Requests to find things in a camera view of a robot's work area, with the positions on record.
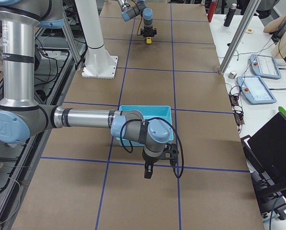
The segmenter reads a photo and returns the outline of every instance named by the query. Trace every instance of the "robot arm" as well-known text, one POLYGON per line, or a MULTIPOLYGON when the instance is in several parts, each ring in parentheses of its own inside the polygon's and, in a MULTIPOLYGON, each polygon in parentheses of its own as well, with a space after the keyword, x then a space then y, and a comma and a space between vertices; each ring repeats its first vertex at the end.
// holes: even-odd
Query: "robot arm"
MULTIPOLYGON (((142 9, 146 3, 137 5, 142 9)), ((176 145, 167 143, 172 126, 161 118, 144 120, 138 111, 65 109, 34 100, 34 28, 40 23, 49 28, 62 26, 62 0, 0 0, 0 18, 4 64, 1 141, 21 143, 52 128, 110 128, 114 137, 144 144, 145 178, 151 178, 153 164, 158 160, 170 160, 175 169, 178 150, 176 145)))
POLYGON ((125 22, 135 18, 138 15, 141 15, 144 21, 144 29, 141 29, 140 34, 146 38, 146 43, 151 44, 151 38, 157 34, 157 29, 153 29, 152 19, 153 12, 152 9, 148 7, 145 0, 138 0, 135 3, 135 6, 131 7, 127 0, 117 0, 121 10, 122 16, 125 22))

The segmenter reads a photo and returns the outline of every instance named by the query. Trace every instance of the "blue plastic container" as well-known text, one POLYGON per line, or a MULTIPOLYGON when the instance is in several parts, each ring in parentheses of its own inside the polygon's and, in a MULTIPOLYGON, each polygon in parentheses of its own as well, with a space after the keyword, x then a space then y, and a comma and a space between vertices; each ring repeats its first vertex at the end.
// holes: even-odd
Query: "blue plastic container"
MULTIPOLYGON (((119 110, 123 111, 131 111, 131 110, 138 110, 142 113, 144 119, 150 119, 153 117, 161 117, 168 121, 172 125, 172 114, 171 114, 171 107, 166 105, 121 105, 119 110)), ((120 138, 116 138, 119 145, 121 146, 120 138)), ((173 133, 171 132, 169 143, 173 141, 173 133)), ((125 146, 130 146, 128 140, 123 139, 123 143, 125 146)), ((131 142, 133 146, 144 146, 137 142, 131 142)))

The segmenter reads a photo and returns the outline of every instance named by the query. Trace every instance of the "white desk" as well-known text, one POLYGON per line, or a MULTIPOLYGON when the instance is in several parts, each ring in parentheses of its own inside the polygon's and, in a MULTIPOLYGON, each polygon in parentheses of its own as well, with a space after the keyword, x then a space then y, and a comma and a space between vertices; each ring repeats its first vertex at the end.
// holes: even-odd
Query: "white desk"
MULTIPOLYGON (((225 56, 225 53, 228 49, 227 43, 230 43, 234 37, 234 33, 237 30, 239 23, 242 19, 242 16, 235 15, 233 17, 232 23, 230 27, 224 27, 224 17, 225 15, 214 15, 212 22, 210 23, 214 43, 216 45, 217 54, 219 57, 220 63, 225 56)), ((232 86, 237 85, 236 79, 231 80, 228 78, 228 74, 234 70, 238 74, 237 76, 241 76, 244 74, 245 70, 248 66, 248 59, 251 54, 241 53, 250 53, 250 52, 259 52, 264 45, 269 41, 269 43, 264 47, 267 48, 271 44, 273 44, 272 40, 270 40, 271 36, 269 34, 263 33, 263 24, 257 16, 254 16, 252 21, 250 22, 248 28, 253 29, 252 34, 244 34, 241 43, 238 46, 237 51, 240 53, 239 60, 238 57, 235 56, 232 58, 225 74, 224 78, 226 83, 231 84, 232 86)), ((262 55, 271 55, 271 51, 275 45, 272 45, 268 49, 261 52, 262 55)), ((279 65, 285 64, 285 62, 281 60, 277 60, 279 65)), ((286 88, 286 70, 280 70, 282 78, 279 80, 271 80, 271 79, 263 79, 266 85, 269 88, 286 88)), ((251 72, 251 68, 248 68, 246 72, 246 76, 254 75, 251 72)), ((244 122, 242 132, 240 133, 240 137, 246 135, 253 135, 256 131, 258 131, 267 121, 269 121, 277 112, 278 107, 282 106, 286 109, 286 91, 272 91, 273 95, 277 99, 277 102, 274 104, 265 104, 265 105, 250 105, 245 97, 241 94, 241 102, 244 110, 244 122)), ((264 224, 265 229, 268 230, 268 222, 264 224)), ((272 230, 286 230, 286 220, 278 221, 277 219, 272 220, 272 230)))

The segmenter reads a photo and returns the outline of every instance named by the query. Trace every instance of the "blue cable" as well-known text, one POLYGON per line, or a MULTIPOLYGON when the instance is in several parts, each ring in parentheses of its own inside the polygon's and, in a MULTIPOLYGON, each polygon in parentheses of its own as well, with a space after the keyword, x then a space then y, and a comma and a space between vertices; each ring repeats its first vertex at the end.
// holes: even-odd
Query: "blue cable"
POLYGON ((271 211, 271 216, 269 217, 269 230, 271 230, 272 228, 272 216, 273 216, 273 212, 274 212, 274 208, 275 208, 275 205, 277 203, 277 201, 283 196, 283 194, 281 194, 279 197, 277 197, 277 199, 275 200, 274 204, 273 204, 273 207, 272 207, 272 211, 271 211))

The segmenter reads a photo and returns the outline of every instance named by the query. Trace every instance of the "black monitor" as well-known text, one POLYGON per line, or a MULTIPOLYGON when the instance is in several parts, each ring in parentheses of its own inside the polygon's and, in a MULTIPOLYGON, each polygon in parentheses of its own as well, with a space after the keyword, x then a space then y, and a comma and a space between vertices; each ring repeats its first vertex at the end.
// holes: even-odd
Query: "black monitor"
MULTIPOLYGON (((248 144, 275 184, 286 181, 286 118, 282 113, 256 132, 248 144)), ((281 192, 286 198, 286 190, 281 192)))

